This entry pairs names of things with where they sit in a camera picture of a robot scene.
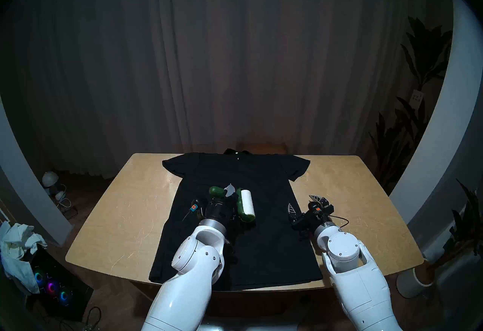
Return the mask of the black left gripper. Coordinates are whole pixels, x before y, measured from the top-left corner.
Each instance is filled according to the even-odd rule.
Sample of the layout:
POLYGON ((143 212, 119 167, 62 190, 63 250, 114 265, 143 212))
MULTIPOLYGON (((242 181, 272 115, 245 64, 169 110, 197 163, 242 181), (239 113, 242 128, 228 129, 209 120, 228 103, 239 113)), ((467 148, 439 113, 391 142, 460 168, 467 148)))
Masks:
POLYGON ((223 226, 227 226, 237 216, 237 191, 229 184, 225 188, 225 197, 212 197, 202 209, 202 219, 214 220, 223 226))

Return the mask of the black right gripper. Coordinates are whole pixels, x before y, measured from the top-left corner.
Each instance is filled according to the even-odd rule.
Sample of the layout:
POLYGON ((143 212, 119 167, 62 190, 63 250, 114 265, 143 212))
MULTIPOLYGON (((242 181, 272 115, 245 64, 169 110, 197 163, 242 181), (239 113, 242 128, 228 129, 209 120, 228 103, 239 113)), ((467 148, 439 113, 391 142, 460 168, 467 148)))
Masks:
POLYGON ((324 229, 335 226, 330 218, 330 215, 334 212, 334 206, 322 196, 309 195, 309 198, 313 202, 308 203, 307 212, 298 216, 296 208, 289 203, 288 216, 289 218, 295 218, 292 221, 292 228, 295 231, 306 231, 314 236, 318 236, 324 229))

